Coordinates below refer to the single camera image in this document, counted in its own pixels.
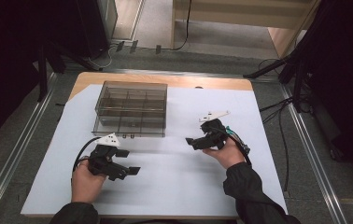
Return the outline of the clear smoky compartment box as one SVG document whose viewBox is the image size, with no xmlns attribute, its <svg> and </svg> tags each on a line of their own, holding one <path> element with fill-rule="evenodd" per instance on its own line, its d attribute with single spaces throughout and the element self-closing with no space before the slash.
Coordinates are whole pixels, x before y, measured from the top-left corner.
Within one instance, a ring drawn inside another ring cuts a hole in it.
<svg viewBox="0 0 353 224">
<path fill-rule="evenodd" d="M 165 137 L 168 85 L 105 81 L 92 133 L 122 138 Z"/>
</svg>

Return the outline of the person's left hand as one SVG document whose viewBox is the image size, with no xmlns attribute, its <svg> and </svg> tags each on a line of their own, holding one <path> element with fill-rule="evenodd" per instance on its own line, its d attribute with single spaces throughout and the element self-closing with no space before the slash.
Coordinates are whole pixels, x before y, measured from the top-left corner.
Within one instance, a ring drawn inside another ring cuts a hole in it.
<svg viewBox="0 0 353 224">
<path fill-rule="evenodd" d="M 72 174 L 72 203 L 93 203 L 100 194 L 105 175 L 93 175 L 89 170 L 89 161 L 83 159 Z"/>
</svg>

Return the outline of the white table mat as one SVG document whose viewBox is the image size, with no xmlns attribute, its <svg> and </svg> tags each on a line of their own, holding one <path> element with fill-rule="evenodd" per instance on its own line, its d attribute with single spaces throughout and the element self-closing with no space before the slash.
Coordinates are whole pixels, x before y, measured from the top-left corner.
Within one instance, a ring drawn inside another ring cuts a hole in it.
<svg viewBox="0 0 353 224">
<path fill-rule="evenodd" d="M 50 217 L 71 198 L 70 178 L 77 154 L 88 155 L 100 86 L 90 85 L 65 105 L 49 149 L 22 208 L 28 217 Z M 285 200 L 253 91 L 169 88 L 165 137 L 124 138 L 127 158 L 137 175 L 106 181 L 95 208 L 102 216 L 147 218 L 235 217 L 234 200 L 223 191 L 225 171 L 213 158 L 189 146 L 185 138 L 202 136 L 199 118 L 229 111 L 224 125 L 249 146 L 253 169 L 266 195 Z"/>
</svg>

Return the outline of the person's right hand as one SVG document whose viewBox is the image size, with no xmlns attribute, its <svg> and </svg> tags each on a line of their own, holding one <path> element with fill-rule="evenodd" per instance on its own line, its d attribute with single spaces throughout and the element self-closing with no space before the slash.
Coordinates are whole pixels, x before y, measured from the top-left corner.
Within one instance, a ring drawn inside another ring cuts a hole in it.
<svg viewBox="0 0 353 224">
<path fill-rule="evenodd" d="M 203 152 L 216 159 L 225 169 L 228 169 L 237 163 L 246 161 L 244 155 L 231 138 L 226 140 L 222 149 L 205 148 L 203 149 Z"/>
</svg>

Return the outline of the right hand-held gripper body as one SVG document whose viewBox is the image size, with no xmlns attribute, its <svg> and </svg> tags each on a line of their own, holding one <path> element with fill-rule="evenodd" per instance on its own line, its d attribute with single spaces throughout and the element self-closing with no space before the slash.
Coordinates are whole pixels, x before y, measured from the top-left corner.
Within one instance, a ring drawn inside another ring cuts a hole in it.
<svg viewBox="0 0 353 224">
<path fill-rule="evenodd" d="M 228 138 L 225 126 L 219 120 L 221 117 L 229 115 L 229 111 L 215 111 L 208 112 L 205 116 L 199 118 L 201 125 L 209 121 L 209 130 L 203 132 L 204 137 L 195 139 L 194 149 L 205 149 L 211 147 L 217 147 L 218 149 L 223 148 L 224 142 Z"/>
</svg>

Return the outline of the light wooden furniture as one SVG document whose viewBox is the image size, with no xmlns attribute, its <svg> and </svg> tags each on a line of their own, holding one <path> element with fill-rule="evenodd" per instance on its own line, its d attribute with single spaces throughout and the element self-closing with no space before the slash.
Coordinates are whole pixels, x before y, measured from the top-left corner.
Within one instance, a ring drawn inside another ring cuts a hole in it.
<svg viewBox="0 0 353 224">
<path fill-rule="evenodd" d="M 289 54 L 302 30 L 307 30 L 316 16 L 321 0 L 173 0 L 172 35 L 175 23 L 190 18 L 266 27 L 279 58 Z"/>
</svg>

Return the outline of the aluminium floor rail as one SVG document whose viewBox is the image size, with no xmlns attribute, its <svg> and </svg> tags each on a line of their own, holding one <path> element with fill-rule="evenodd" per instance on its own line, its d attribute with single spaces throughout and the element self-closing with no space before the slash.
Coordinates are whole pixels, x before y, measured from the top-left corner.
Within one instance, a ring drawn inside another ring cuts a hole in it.
<svg viewBox="0 0 353 224">
<path fill-rule="evenodd" d="M 321 191 L 322 198 L 324 199 L 324 202 L 330 212 L 333 224 L 348 224 L 332 183 L 324 170 L 311 136 L 306 129 L 302 115 L 297 112 L 293 105 L 289 106 L 289 113 L 304 146 L 304 151 L 318 182 L 318 187 Z"/>
<path fill-rule="evenodd" d="M 41 120 L 45 110 L 48 107 L 49 101 L 54 93 L 54 85 L 58 81 L 58 74 L 52 73 L 49 76 L 47 81 L 49 91 L 45 94 L 44 98 L 35 105 L 35 108 L 26 122 L 17 143 L 14 145 L 14 148 L 11 150 L 6 163 L 4 164 L 0 172 L 0 201 L 7 189 L 7 186 L 11 180 L 11 177 L 14 175 L 20 160 L 33 136 L 35 133 L 36 127 Z"/>
<path fill-rule="evenodd" d="M 183 71 L 163 71 L 163 70 L 136 70 L 136 69 L 110 69 L 109 71 L 82 71 L 81 73 L 94 73 L 95 75 L 104 74 L 122 74 L 122 75 L 160 75 L 160 76 L 177 76 L 177 77 L 213 77 L 213 78 L 247 78 L 254 82 L 277 82 L 278 75 L 265 74 L 256 78 L 243 77 L 239 74 L 220 74 L 206 72 L 183 72 Z"/>
</svg>

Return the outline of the grey cabinet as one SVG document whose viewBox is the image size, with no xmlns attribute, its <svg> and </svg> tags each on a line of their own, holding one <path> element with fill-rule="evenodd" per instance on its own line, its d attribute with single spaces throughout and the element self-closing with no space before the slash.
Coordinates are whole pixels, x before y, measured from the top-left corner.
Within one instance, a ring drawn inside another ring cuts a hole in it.
<svg viewBox="0 0 353 224">
<path fill-rule="evenodd" d="M 106 40 L 111 43 L 118 20 L 116 2 L 115 0 L 97 0 L 97 3 L 106 33 Z"/>
</svg>

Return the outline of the black curtain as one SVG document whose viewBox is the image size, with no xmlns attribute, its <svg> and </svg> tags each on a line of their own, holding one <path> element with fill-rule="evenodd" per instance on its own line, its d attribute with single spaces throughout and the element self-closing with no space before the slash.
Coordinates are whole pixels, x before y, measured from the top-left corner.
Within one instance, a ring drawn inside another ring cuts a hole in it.
<svg viewBox="0 0 353 224">
<path fill-rule="evenodd" d="M 353 0 L 321 0 L 298 52 L 337 129 L 331 144 L 353 161 Z"/>
<path fill-rule="evenodd" d="M 97 0 L 0 0 L 0 128 L 35 87 L 42 41 L 85 61 L 107 50 Z"/>
</svg>

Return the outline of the black metal stand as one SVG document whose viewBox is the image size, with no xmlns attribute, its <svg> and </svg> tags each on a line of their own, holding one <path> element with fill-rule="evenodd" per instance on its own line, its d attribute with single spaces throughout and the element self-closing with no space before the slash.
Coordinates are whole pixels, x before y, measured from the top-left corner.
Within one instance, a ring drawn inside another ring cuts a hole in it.
<svg viewBox="0 0 353 224">
<path fill-rule="evenodd" d="M 102 71 L 102 68 L 99 65 L 89 63 L 64 46 L 51 41 L 42 41 L 38 46 L 37 54 L 39 74 L 38 102 L 42 102 L 49 92 L 47 63 L 49 63 L 55 72 L 63 73 L 65 70 L 65 64 L 62 55 L 68 57 L 75 63 L 80 64 L 89 71 Z"/>
<path fill-rule="evenodd" d="M 292 104 L 298 113 L 303 111 L 301 107 L 301 88 L 303 85 L 303 77 L 307 74 L 306 64 L 304 62 L 304 49 L 297 47 L 289 55 L 282 59 L 275 60 L 270 65 L 259 69 L 252 74 L 244 75 L 244 78 L 257 78 L 276 70 L 277 67 L 283 65 L 281 73 L 278 75 L 278 81 L 281 84 L 288 84 L 294 78 Z"/>
</svg>

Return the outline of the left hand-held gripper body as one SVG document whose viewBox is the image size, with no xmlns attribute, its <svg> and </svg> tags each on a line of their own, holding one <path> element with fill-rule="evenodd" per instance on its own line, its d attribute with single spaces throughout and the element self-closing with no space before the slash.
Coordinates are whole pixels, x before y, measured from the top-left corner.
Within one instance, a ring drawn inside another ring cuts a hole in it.
<svg viewBox="0 0 353 224">
<path fill-rule="evenodd" d="M 119 149 L 120 141 L 114 133 L 96 137 L 94 151 L 89 157 L 89 170 L 93 175 L 106 175 L 109 180 L 124 179 L 129 168 L 113 162 L 112 158 Z"/>
</svg>

